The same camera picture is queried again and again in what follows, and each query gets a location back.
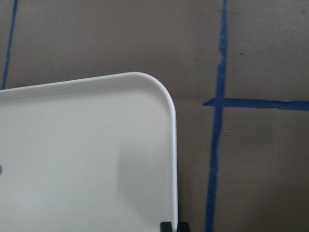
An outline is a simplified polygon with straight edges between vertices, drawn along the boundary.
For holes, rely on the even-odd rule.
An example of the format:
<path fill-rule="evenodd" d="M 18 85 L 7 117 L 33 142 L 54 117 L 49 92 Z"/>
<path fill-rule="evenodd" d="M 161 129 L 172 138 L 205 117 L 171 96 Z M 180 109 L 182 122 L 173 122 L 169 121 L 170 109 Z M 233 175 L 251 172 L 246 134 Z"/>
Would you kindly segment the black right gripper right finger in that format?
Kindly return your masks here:
<path fill-rule="evenodd" d="M 177 232 L 190 232 L 188 223 L 178 223 Z"/>

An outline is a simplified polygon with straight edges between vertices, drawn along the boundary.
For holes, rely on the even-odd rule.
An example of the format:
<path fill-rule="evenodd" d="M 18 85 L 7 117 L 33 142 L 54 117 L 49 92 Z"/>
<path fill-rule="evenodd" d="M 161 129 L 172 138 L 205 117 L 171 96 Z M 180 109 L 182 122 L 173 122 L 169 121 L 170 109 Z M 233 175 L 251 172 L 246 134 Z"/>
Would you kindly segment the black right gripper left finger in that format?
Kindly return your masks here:
<path fill-rule="evenodd" d="M 160 223 L 160 232 L 172 232 L 172 224 Z"/>

